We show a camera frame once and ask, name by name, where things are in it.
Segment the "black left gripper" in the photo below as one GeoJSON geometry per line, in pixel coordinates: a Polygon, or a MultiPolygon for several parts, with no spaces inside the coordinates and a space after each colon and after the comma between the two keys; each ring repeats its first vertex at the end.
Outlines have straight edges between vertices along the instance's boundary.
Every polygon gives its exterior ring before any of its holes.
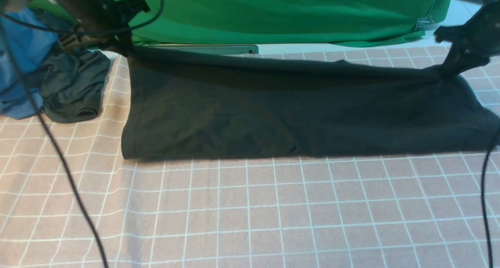
{"type": "Polygon", "coordinates": [[[129,22],[150,12],[145,0],[55,0],[76,21],[61,40],[63,46],[100,46],[128,57],[133,51],[129,22]]]}

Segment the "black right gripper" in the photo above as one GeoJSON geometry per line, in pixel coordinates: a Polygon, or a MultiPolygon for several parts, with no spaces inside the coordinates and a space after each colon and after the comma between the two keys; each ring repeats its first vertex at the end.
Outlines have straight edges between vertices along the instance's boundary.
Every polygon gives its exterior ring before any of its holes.
{"type": "Polygon", "coordinates": [[[437,43],[450,42],[451,48],[439,66],[444,78],[456,77],[475,65],[486,65],[500,50],[500,7],[498,2],[486,4],[466,23],[440,26],[434,33],[437,43]]]}

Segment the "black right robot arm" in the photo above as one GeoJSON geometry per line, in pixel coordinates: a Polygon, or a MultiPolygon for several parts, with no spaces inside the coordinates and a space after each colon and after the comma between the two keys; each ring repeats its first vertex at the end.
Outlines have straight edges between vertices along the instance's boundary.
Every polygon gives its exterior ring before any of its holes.
{"type": "MultiPolygon", "coordinates": [[[[332,41],[365,46],[408,37],[427,0],[173,0],[158,29],[161,37],[210,43],[332,41]]],[[[499,54],[499,1],[466,23],[436,30],[451,42],[442,64],[424,69],[336,62],[241,58],[134,45],[122,53],[131,69],[155,81],[173,77],[225,86],[273,88],[352,83],[453,81],[499,54]]]]}

